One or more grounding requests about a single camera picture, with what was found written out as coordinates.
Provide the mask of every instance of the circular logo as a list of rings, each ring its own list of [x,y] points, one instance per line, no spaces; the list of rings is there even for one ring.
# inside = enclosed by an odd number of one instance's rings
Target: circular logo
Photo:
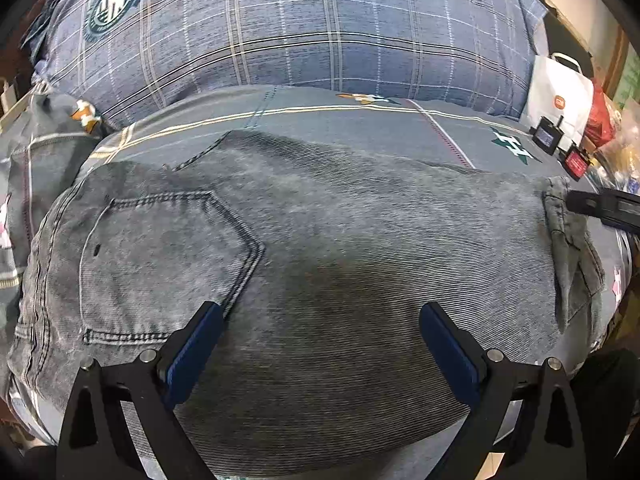
[[[115,27],[140,0],[94,0],[86,17],[86,38],[94,40]]]
[[[554,106],[558,110],[564,110],[564,107],[566,106],[566,101],[564,100],[564,97],[559,96],[559,95],[554,97]]]

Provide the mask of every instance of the white shopping bag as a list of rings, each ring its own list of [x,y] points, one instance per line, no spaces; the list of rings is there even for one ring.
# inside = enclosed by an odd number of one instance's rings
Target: white shopping bag
[[[578,72],[558,63],[565,59],[575,64]],[[520,116],[520,124],[527,128],[538,126],[544,116],[555,124],[564,117],[560,129],[564,136],[558,148],[566,151],[572,142],[580,146],[584,127],[593,105],[593,83],[582,75],[578,62],[565,54],[536,56],[529,86],[527,104]]]

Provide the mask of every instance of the printed logo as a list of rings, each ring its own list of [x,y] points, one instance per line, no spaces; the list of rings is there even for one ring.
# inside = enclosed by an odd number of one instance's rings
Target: printed logo
[[[6,230],[6,216],[9,212],[9,199],[11,195],[4,198],[4,202],[0,206],[0,249],[11,249],[11,238]]]
[[[498,146],[502,146],[503,148],[507,148],[513,155],[517,156],[521,162],[524,163],[525,166],[528,166],[529,163],[527,159],[531,158],[532,160],[537,160],[538,162],[542,162],[540,159],[531,155],[527,150],[522,147],[522,142],[520,139],[515,136],[508,136],[501,134],[494,127],[490,126],[497,139],[492,140],[491,142],[497,144]]]
[[[559,96],[559,95],[554,97],[554,106],[558,110],[564,110],[564,107],[566,106],[566,101],[564,100],[564,97]]]
[[[88,134],[94,130],[96,124],[102,121],[100,116],[95,115],[95,107],[87,101],[78,101],[78,110],[71,118],[80,121]]]
[[[96,41],[115,27],[131,7],[140,0],[94,0],[86,15],[84,38]]]
[[[338,97],[345,97],[347,99],[356,99],[357,102],[363,105],[370,105],[375,102],[382,103],[391,103],[394,105],[399,105],[400,103],[396,103],[391,99],[387,99],[386,97],[382,97],[382,95],[375,94],[336,94]]]

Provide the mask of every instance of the blue plaid fabric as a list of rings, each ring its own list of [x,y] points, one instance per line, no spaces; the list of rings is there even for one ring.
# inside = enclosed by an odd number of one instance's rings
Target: blue plaid fabric
[[[545,11],[537,0],[62,0],[37,71],[120,127],[247,84],[517,118]]]

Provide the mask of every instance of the blue gripper pad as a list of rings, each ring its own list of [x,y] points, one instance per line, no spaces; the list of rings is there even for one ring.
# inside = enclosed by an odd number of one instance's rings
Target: blue gripper pad
[[[480,383],[483,378],[456,338],[462,332],[439,304],[427,303],[421,308],[422,339],[427,343],[458,402],[473,408],[480,401]]]
[[[164,404],[172,410],[189,398],[224,330],[224,309],[211,303],[166,371]]]

